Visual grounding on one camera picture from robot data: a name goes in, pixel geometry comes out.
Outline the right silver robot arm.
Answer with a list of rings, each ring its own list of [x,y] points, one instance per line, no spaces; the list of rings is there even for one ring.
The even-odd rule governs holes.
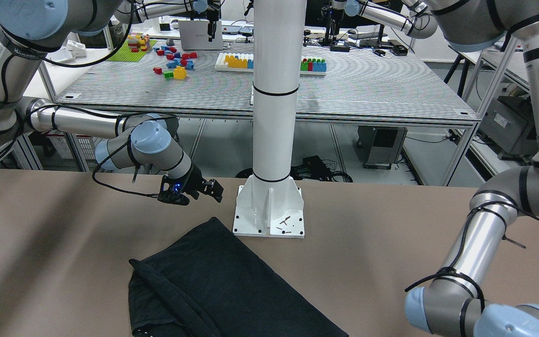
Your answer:
[[[56,104],[24,96],[39,66],[58,51],[71,32],[96,34],[116,16],[133,23],[154,9],[168,15],[176,9],[214,13],[207,0],[141,4],[136,0],[0,0],[0,151],[28,132],[68,132],[100,137],[96,146],[100,170],[152,165],[163,172],[160,190],[143,193],[166,204],[188,205],[200,194],[222,200],[223,187],[204,179],[199,168],[174,140],[167,112],[113,114]]]

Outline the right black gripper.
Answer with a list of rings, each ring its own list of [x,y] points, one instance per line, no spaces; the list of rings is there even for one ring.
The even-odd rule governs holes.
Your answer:
[[[207,180],[203,178],[203,174],[199,167],[193,165],[187,175],[186,182],[182,188],[182,192],[193,197],[195,200],[199,198],[199,194],[204,194],[212,197],[218,203],[223,199],[223,186],[216,179]]]

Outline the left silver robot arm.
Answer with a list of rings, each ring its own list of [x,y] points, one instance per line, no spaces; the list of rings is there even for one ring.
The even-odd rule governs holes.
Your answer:
[[[503,33],[522,42],[538,151],[530,166],[503,171],[473,195],[441,268],[407,288],[407,321],[448,337],[539,337],[539,305],[492,303],[481,289],[509,226],[520,215],[539,220],[539,0],[428,0],[426,5],[458,51],[490,47]]]

